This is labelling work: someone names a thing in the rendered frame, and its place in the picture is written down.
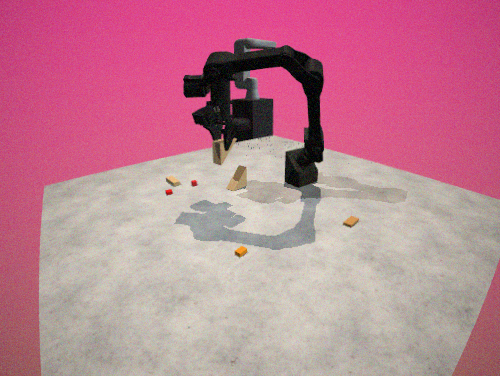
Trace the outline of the small orange block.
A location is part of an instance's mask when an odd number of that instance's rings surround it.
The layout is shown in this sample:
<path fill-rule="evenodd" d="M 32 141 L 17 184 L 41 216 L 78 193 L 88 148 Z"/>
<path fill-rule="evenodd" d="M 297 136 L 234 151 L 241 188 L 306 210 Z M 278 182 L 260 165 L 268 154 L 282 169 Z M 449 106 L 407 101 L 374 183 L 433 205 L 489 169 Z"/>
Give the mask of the small orange block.
<path fill-rule="evenodd" d="M 344 226 L 349 226 L 349 227 L 352 227 L 357 221 L 359 221 L 358 218 L 355 218 L 353 216 L 349 217 L 347 220 L 345 220 L 344 222 Z"/>
<path fill-rule="evenodd" d="M 235 255 L 238 257 L 243 256 L 245 253 L 247 253 L 247 248 L 241 246 L 238 249 L 235 250 Z"/>

